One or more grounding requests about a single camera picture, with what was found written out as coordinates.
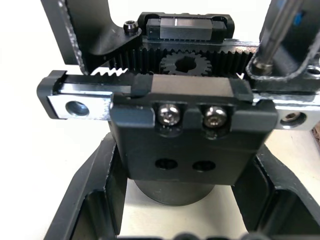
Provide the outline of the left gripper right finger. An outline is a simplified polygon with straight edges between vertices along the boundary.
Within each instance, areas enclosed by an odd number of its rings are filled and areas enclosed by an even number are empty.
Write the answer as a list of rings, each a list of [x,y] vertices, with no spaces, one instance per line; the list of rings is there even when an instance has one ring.
[[[320,206],[298,177],[263,146],[232,186],[247,239],[318,240]]]

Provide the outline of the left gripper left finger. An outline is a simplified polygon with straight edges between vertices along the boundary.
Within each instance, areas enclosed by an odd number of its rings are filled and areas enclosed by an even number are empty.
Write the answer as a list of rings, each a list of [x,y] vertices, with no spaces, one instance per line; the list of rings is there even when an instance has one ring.
[[[127,174],[112,135],[74,174],[46,240],[115,240],[120,234]]]

